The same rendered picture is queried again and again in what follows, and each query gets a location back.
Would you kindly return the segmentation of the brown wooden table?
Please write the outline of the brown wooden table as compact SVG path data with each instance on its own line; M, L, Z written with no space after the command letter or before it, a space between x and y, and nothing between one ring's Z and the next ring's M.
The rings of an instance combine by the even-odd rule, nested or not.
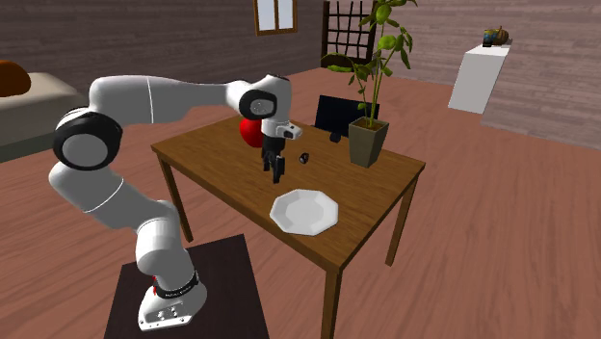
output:
M321 339L333 339L344 269L393 208L399 210L386 265L392 265L409 206L425 164L383 150L369 168L351 162L349 143L304 125L283 152L286 170L275 184L260 152L239 135L238 117L152 145L176 207L183 206L172 173L178 170L326 273ZM309 161L299 161L302 153ZM314 237L287 234L271 219L274 200L294 189L324 192L339 205L338 223Z

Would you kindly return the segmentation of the white pedestal with ornaments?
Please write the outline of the white pedestal with ornaments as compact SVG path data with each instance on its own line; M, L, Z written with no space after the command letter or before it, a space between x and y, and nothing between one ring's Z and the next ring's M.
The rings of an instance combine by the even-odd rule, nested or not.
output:
M464 53L449 108L480 115L484 113L509 54L510 44L509 33L502 26L483 32L483 43Z

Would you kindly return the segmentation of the red round ball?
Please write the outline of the red round ball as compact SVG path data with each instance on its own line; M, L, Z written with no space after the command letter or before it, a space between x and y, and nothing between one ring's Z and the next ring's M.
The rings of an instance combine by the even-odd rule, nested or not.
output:
M262 120L251 120L243 118L239 124L239 131L243 140L251 147L260 148L263 144L263 133L261 131Z

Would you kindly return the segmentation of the white octagonal plate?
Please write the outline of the white octagonal plate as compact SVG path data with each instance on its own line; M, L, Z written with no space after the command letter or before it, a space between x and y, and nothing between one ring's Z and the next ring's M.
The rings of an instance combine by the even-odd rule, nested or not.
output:
M316 236L338 223L338 212L325 193L295 189L274 200L270 217L285 233Z

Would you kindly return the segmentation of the dark robot stand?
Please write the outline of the dark robot stand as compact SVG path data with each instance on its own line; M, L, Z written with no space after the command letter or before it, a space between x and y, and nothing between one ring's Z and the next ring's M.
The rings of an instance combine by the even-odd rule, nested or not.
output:
M104 339L270 339L242 234L188 249L208 298L185 326L142 331L136 323L151 277L132 262L119 274Z

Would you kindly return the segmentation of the beige sofa with brown cushion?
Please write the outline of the beige sofa with brown cushion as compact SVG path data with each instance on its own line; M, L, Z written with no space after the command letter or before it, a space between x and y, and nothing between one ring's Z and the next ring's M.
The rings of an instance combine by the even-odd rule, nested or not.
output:
M0 60L0 163L51 148L60 118L87 104L59 78Z

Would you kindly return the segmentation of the green plant in grey pot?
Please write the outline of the green plant in grey pot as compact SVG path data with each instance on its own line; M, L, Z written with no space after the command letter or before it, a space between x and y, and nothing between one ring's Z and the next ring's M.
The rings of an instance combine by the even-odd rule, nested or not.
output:
M368 42L357 42L356 48L366 49L363 58L351 57L347 50L325 50L321 58L327 69L349 73L349 83L358 85L361 100L356 105L360 117L349 123L348 138L351 162L369 168L378 159L389 124L376 118L382 79L393 75L388 64L399 55L406 68L410 68L408 54L412 52L413 39L407 29L391 17L392 10L417 0L375 0L370 13L353 13L347 18L358 19L357 28L349 34L366 35Z

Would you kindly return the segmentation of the black flat screen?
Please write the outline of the black flat screen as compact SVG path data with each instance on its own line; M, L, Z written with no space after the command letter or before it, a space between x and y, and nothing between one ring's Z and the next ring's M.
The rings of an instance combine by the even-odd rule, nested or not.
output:
M360 104L362 101L321 95L313 126L342 137L348 137L349 125L352 122L360 117L371 115L372 104L367 104L367 110L359 110Z

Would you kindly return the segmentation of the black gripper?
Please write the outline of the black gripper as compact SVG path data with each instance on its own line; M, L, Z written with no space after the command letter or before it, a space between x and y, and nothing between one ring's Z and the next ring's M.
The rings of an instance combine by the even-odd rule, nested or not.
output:
M273 182L277 184L285 172L285 158L279 156L284 149L284 139L263 136L261 157L263 159L263 171L272 169L273 160Z

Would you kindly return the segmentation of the wooden framed window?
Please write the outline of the wooden framed window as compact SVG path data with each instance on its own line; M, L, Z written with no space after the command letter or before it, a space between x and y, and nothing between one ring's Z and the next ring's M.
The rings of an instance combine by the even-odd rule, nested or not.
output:
M297 32L297 0L252 0L252 2L257 37Z

